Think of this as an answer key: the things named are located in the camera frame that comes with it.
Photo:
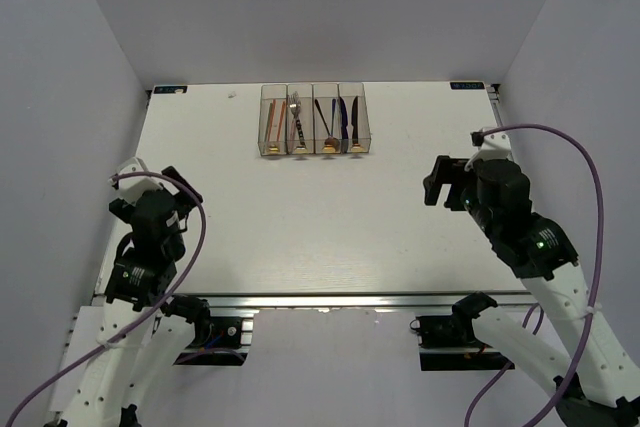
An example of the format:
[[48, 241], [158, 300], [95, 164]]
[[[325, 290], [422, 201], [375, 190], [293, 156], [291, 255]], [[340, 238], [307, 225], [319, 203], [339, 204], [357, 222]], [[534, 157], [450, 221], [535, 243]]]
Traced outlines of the pink handled fork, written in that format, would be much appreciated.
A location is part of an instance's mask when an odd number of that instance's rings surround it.
[[288, 95], [288, 108], [291, 114], [289, 142], [294, 143], [294, 139], [298, 136], [298, 120], [300, 112], [300, 99], [297, 91]]

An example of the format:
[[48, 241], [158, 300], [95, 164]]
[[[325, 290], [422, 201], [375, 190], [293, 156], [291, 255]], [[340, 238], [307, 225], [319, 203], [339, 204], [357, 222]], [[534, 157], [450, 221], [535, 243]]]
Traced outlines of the black table knife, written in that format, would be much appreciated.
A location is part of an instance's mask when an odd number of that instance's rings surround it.
[[360, 135], [359, 135], [359, 97], [355, 96], [351, 105], [351, 143], [352, 151], [355, 152], [361, 147]]

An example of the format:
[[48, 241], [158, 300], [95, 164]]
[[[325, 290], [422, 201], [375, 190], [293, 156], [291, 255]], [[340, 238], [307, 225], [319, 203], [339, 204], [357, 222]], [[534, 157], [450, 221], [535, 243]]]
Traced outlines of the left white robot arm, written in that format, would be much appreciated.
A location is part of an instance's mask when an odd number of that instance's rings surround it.
[[56, 426], [139, 426], [154, 388], [188, 345], [211, 334], [204, 302], [178, 296], [183, 235], [202, 196], [173, 167], [154, 174], [133, 157], [111, 180], [109, 211], [129, 227], [105, 288], [96, 353]]

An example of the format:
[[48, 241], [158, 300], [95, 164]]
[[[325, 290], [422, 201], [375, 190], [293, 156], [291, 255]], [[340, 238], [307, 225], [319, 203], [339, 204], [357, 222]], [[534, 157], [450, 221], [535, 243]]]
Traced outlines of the green chopstick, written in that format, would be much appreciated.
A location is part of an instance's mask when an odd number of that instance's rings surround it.
[[271, 132], [271, 126], [272, 126], [272, 115], [273, 115], [273, 104], [270, 103], [269, 104], [269, 109], [268, 109], [268, 113], [267, 113], [267, 122], [265, 125], [265, 142], [269, 141], [270, 138], [270, 132]]
[[280, 107], [275, 107], [274, 108], [273, 121], [272, 121], [272, 129], [271, 129], [271, 141], [272, 142], [277, 142], [276, 141], [276, 136], [277, 136], [277, 129], [278, 129], [279, 114], [280, 114]]

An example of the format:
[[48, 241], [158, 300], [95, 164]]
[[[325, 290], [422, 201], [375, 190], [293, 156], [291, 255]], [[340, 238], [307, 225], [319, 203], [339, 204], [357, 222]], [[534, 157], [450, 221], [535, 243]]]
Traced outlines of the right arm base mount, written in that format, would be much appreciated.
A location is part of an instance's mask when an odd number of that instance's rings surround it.
[[417, 336], [423, 372], [499, 371], [508, 360], [455, 325], [452, 315], [419, 316], [409, 324]]

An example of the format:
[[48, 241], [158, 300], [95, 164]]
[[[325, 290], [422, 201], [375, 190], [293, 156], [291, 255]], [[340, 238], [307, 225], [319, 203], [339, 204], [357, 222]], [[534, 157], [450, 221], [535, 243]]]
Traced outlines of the blue iridescent spoon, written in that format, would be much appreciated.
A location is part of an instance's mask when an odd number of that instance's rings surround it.
[[340, 141], [336, 138], [336, 121], [338, 120], [338, 100], [332, 99], [332, 116], [331, 116], [331, 146], [335, 151], [339, 150]]

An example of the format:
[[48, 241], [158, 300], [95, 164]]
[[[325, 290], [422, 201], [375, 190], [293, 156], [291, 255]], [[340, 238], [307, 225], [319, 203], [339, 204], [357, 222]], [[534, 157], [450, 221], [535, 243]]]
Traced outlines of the silver fork with holes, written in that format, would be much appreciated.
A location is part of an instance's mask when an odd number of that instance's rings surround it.
[[292, 103], [290, 105], [290, 110], [292, 113], [293, 122], [295, 124], [297, 136], [298, 136], [299, 145], [297, 146], [297, 149], [306, 149], [307, 146], [306, 146], [305, 134], [304, 134], [304, 130], [301, 122], [301, 116], [300, 116], [302, 111], [301, 103], [300, 102]]

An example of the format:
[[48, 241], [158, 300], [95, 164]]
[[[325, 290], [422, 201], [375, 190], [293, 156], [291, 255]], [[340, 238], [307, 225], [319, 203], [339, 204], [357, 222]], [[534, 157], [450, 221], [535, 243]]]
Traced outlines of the steep orange chopstick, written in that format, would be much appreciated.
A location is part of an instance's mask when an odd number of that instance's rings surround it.
[[280, 142], [282, 138], [283, 125], [284, 125], [284, 120], [286, 118], [286, 108], [287, 108], [287, 103], [286, 101], [283, 101], [281, 104], [280, 114], [278, 118], [278, 129], [277, 129], [277, 136], [276, 136], [277, 142]]

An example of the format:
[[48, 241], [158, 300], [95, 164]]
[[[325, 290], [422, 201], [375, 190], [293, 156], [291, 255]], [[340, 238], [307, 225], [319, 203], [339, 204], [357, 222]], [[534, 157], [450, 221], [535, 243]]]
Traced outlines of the black spoon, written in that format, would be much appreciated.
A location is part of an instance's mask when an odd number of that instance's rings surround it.
[[325, 139], [325, 141], [324, 141], [324, 146], [325, 146], [326, 148], [329, 148], [329, 147], [333, 148], [333, 147], [334, 147], [334, 137], [333, 137], [333, 133], [332, 133], [332, 131], [330, 130], [329, 125], [328, 125], [328, 124], [327, 124], [327, 122], [326, 122], [326, 119], [325, 119], [325, 117], [324, 117], [324, 114], [323, 114], [323, 111], [322, 111], [322, 109], [321, 109], [320, 102], [319, 102], [319, 100], [318, 100], [318, 99], [315, 99], [315, 100], [314, 100], [314, 105], [315, 105], [315, 107], [316, 107], [317, 113], [318, 113], [318, 114], [319, 114], [319, 116], [320, 116], [320, 119], [321, 119], [322, 125], [324, 126], [324, 128], [325, 128], [325, 130], [326, 130], [326, 133], [327, 133], [327, 138], [326, 138], [326, 139]]

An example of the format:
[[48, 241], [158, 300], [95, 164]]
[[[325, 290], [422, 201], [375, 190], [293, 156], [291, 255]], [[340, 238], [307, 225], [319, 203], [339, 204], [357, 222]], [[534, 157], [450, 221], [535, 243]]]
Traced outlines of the blue iridescent knife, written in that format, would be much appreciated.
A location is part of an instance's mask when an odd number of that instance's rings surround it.
[[340, 107], [340, 131], [341, 131], [341, 153], [348, 152], [349, 136], [348, 136], [348, 114], [344, 99], [339, 97]]

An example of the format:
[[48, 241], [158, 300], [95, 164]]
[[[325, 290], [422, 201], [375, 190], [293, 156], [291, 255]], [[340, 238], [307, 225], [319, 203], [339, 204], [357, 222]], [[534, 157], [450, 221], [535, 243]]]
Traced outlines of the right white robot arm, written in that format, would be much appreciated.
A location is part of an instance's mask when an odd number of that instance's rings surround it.
[[452, 337], [498, 350], [554, 400], [567, 426], [638, 425], [639, 368], [602, 313], [589, 306], [578, 254], [556, 222], [534, 212], [521, 168], [506, 158], [440, 155], [423, 186], [428, 206], [449, 186], [445, 208], [474, 219], [498, 259], [542, 308], [565, 350], [525, 330], [483, 292], [453, 305]]

